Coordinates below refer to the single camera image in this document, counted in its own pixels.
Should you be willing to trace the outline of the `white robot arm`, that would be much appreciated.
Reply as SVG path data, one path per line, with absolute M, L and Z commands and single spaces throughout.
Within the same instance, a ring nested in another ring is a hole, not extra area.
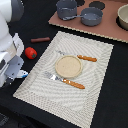
M 20 57 L 24 45 L 18 34 L 11 36 L 8 23 L 18 21 L 24 13 L 21 0 L 0 0 L 0 87 L 11 84 L 24 63 Z

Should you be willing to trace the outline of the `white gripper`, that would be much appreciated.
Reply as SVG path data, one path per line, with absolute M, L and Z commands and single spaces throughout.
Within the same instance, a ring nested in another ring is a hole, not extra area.
M 18 34 L 0 34 L 0 87 L 8 80 L 17 77 L 24 61 L 21 54 L 24 50 Z

